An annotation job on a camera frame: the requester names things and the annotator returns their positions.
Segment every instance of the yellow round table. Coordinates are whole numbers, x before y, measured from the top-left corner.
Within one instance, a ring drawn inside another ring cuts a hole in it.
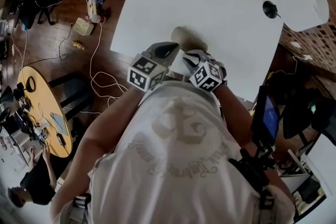
[[[50,148],[50,153],[58,157],[67,157],[72,150],[73,138],[71,137],[71,131],[63,113],[63,110],[57,101],[52,88],[48,81],[33,67],[24,67],[17,78],[17,83],[20,82],[26,88],[27,79],[32,77],[35,81],[35,91],[24,91],[25,97],[29,99],[31,108],[28,112],[30,119],[33,122],[38,122],[40,125],[49,122],[50,126],[47,126],[47,143]],[[57,123],[51,116],[51,113],[62,116],[66,127],[67,135],[61,134],[65,141],[65,147],[63,147],[56,137],[58,131]]]

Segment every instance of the white tabletop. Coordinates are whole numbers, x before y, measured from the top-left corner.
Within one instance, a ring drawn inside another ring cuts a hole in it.
[[[196,32],[224,63],[231,90],[254,101],[280,38],[281,18],[263,12],[266,0],[126,0],[111,50],[134,57],[151,44],[170,41],[176,26]],[[171,70],[188,75],[180,51]]]

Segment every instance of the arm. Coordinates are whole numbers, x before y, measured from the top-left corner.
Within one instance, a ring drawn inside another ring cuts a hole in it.
[[[50,163],[50,149],[49,146],[45,146],[43,149],[43,159],[46,162],[47,168],[48,168],[48,174],[49,174],[49,179],[50,179],[50,186],[53,188],[53,190],[56,189],[56,185],[57,185],[57,180],[56,180],[56,176],[54,173],[54,170],[51,166]]]
[[[248,113],[243,104],[230,91],[227,85],[220,85],[214,90],[214,94],[219,99],[227,128],[233,138],[241,148],[245,148],[251,156],[255,156],[257,146],[252,142],[252,116]],[[269,183],[281,189],[290,200],[292,195],[286,184],[281,180],[278,172],[274,169],[265,171]]]
[[[34,163],[34,159],[35,159],[35,148],[31,147],[29,149],[29,155],[30,155],[30,160],[29,160],[29,172],[33,170],[35,163]]]
[[[52,200],[50,208],[52,220],[66,203],[88,190],[90,183],[88,173],[97,159],[105,153],[110,153],[117,145],[143,96],[144,92],[131,87],[91,123],[78,146],[64,184]]]

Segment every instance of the fiducial marker cube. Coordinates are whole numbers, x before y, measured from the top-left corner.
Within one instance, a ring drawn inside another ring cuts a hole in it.
[[[128,67],[127,81],[140,90],[147,92],[161,83],[166,73],[166,67],[153,62],[141,54],[137,54]]]
[[[204,62],[199,69],[190,77],[191,83],[196,87],[208,92],[215,90],[222,84],[219,66]]]

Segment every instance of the black hair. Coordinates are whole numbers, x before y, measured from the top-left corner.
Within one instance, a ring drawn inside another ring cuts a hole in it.
[[[19,198],[19,196],[17,196],[17,194],[13,191],[13,188],[8,188],[7,190],[8,192],[8,197],[9,199],[12,201],[12,203],[18,207],[21,208],[23,207],[23,204],[21,202],[21,199]]]

